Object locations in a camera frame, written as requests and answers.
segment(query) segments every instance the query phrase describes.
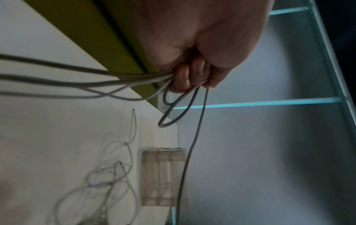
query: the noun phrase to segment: dark line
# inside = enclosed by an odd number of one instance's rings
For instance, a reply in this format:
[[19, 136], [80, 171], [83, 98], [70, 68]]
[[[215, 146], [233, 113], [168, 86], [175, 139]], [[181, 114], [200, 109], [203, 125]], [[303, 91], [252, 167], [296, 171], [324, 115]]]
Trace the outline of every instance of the dark line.
[[[138, 57], [136, 54], [135, 50], [132, 48], [130, 45], [129, 41], [127, 38], [124, 36], [124, 34], [121, 32], [120, 28], [116, 25], [115, 20], [111, 16], [109, 10], [106, 8], [104, 3], [101, 0], [93, 0], [94, 5], [100, 12], [100, 14], [104, 17], [105, 21], [109, 24], [111, 27], [112, 31], [115, 33], [115, 35], [120, 39], [121, 43], [124, 45], [125, 49], [128, 51], [128, 53], [131, 55], [137, 66], [141, 69], [143, 74], [148, 74], [148, 70], [146, 69], [145, 65], [142, 63], [141, 59]], [[159, 87], [156, 83], [152, 83], [152, 86], [157, 90]]]

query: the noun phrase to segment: white surface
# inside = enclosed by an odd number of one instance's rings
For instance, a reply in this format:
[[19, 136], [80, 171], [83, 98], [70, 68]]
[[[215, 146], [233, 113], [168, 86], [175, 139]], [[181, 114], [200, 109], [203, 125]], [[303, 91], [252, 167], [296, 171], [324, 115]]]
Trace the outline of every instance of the white surface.
[[[0, 29], [1, 53], [103, 68], [22, 1], [0, 0]], [[0, 72], [83, 82], [113, 79], [4, 61], [0, 62]], [[1, 82], [0, 90], [87, 94], [10, 82]], [[121, 94], [139, 97], [131, 89]], [[108, 97], [95, 100], [0, 97], [1, 223], [44, 224], [55, 201], [80, 185], [96, 165], [104, 135], [114, 132], [127, 140], [133, 108], [138, 133], [131, 144], [134, 165], [129, 179], [137, 192], [140, 152], [151, 147], [178, 146], [177, 125], [159, 128], [157, 122], [162, 113], [149, 103]], [[129, 222], [133, 203], [128, 193], [116, 207], [117, 224]], [[135, 224], [164, 224], [168, 210], [140, 208]]]

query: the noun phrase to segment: gray wall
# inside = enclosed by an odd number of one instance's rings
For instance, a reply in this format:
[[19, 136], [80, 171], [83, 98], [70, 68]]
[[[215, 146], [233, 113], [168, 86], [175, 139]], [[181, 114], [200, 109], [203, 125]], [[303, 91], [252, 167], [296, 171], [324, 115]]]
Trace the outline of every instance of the gray wall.
[[[254, 53], [211, 90], [208, 104], [330, 96], [328, 71], [300, 12], [271, 17]], [[201, 91], [195, 105], [203, 98]], [[189, 148], [200, 112], [178, 122], [180, 147]], [[191, 207], [181, 221], [355, 224], [355, 170], [338, 104], [207, 109], [188, 172]]]

